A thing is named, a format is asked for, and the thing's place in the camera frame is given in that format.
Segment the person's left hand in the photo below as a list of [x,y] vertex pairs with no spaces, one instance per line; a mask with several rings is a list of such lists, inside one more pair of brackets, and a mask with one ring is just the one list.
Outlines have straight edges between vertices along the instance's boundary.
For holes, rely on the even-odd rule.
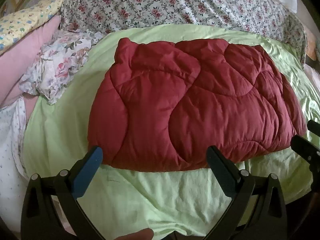
[[130,233],[125,236],[119,236],[114,240],[152,240],[154,232],[151,228],[142,229],[140,231]]

